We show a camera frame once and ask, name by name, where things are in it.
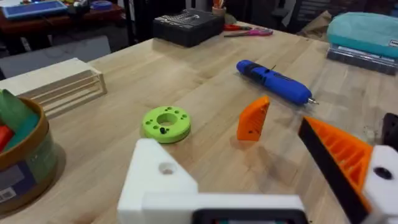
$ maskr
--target blue electric screwdriver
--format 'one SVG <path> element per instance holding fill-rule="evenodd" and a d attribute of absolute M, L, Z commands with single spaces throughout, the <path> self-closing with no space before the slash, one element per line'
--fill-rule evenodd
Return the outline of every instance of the blue electric screwdriver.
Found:
<path fill-rule="evenodd" d="M 306 103 L 319 104 L 312 98 L 311 91 L 305 85 L 269 70 L 262 65 L 249 60 L 242 60 L 236 64 L 236 68 L 241 74 L 253 79 L 255 82 L 260 83 L 270 91 L 296 105 L 304 105 Z"/>

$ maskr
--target pen holder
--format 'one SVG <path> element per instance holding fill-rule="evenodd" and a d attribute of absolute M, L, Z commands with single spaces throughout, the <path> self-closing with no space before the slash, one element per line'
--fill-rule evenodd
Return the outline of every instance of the pen holder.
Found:
<path fill-rule="evenodd" d="M 224 8 L 219 9 L 216 7 L 212 7 L 211 12 L 217 16 L 225 16 L 226 8 L 224 7 Z"/>
<path fill-rule="evenodd" d="M 21 101 L 39 121 L 27 137 L 0 154 L 0 213 L 33 201 L 51 184 L 57 171 L 57 157 L 43 108 L 27 98 Z"/>

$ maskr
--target screw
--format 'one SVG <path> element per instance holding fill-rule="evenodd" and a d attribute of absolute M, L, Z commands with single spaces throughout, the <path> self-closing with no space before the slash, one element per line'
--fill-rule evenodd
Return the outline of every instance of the screw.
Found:
<path fill-rule="evenodd" d="M 162 134 L 166 134 L 166 129 L 164 129 L 164 128 L 160 128 L 160 133 L 162 133 Z"/>

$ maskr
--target scissors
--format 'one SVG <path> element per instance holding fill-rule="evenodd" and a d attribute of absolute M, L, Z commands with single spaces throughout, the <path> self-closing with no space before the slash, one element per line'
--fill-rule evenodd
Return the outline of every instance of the scissors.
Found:
<path fill-rule="evenodd" d="M 224 35 L 224 37 L 244 37 L 244 36 L 269 36 L 274 33 L 273 30 L 271 29 L 265 29 L 265 28 L 255 28 L 253 30 L 245 31 L 245 32 L 238 32 L 235 34 L 227 34 Z"/>
<path fill-rule="evenodd" d="M 252 29 L 252 27 L 249 27 L 249 26 L 238 26 L 238 25 L 233 25 L 233 24 L 230 24 L 230 25 L 225 24 L 224 25 L 225 31 L 251 30 L 251 29 Z"/>

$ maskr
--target green 3d printed ring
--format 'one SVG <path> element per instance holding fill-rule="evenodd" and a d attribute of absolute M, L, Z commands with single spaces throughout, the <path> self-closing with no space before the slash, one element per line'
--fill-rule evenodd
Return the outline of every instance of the green 3d printed ring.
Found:
<path fill-rule="evenodd" d="M 159 143 L 173 143 L 187 137 L 191 118 L 179 107 L 161 106 L 145 114 L 142 128 L 147 138 L 153 138 Z"/>

